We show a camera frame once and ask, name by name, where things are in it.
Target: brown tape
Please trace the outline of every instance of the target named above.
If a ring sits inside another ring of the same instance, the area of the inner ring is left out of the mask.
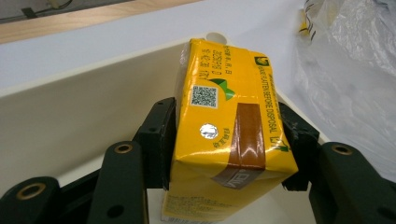
[[[224,187],[241,189],[265,170],[262,117],[257,104],[238,104],[227,167],[212,179]]]

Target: qr code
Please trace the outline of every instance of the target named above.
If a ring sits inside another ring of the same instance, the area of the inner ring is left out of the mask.
[[[217,88],[193,86],[192,87],[192,105],[207,106],[218,108],[219,92]]]

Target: silver sticker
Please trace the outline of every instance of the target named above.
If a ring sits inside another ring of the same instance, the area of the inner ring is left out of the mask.
[[[218,128],[213,124],[206,123],[199,131],[201,132],[201,136],[206,139],[214,139],[218,136]]]

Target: white plastic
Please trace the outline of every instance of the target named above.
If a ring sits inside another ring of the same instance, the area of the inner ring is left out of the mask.
[[[309,0],[304,10],[310,35],[297,37],[293,101],[396,181],[395,1]]]

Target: screw hole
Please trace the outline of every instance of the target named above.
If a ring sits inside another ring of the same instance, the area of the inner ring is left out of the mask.
[[[131,145],[127,145],[127,144],[117,146],[117,147],[114,149],[115,152],[120,153],[120,154],[122,154],[122,153],[127,153],[127,152],[129,152],[129,151],[131,151],[131,150],[132,150],[132,146],[131,146]]]
[[[31,185],[28,185],[18,191],[17,193],[17,199],[19,200],[28,200],[31,198],[34,198],[35,196],[39,195],[41,192],[44,191],[46,188],[46,185],[43,183],[34,183]]]
[[[385,217],[387,219],[390,219],[392,221],[396,221],[396,214],[394,211],[388,209],[385,206],[380,206],[377,210],[376,210],[382,217]]]
[[[346,156],[352,155],[352,150],[349,147],[332,146],[332,150],[342,155],[346,155]]]
[[[107,210],[107,216],[111,218],[119,217],[123,213],[122,205],[114,205]]]

